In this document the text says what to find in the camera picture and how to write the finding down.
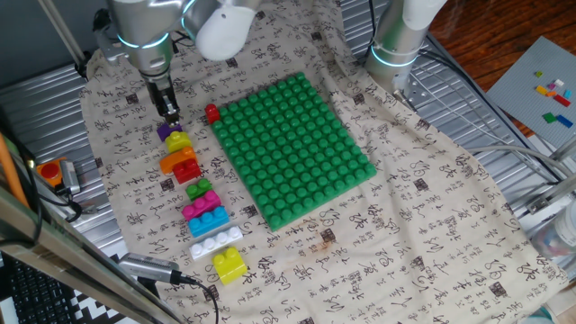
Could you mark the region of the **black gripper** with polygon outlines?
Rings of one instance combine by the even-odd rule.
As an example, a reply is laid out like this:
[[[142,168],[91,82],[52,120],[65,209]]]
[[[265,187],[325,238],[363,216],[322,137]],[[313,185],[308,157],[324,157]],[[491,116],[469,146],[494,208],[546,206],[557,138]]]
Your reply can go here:
[[[161,117],[169,126],[180,124],[179,107],[176,103],[176,95],[170,75],[144,75],[143,76],[152,103],[158,112],[163,112]]]

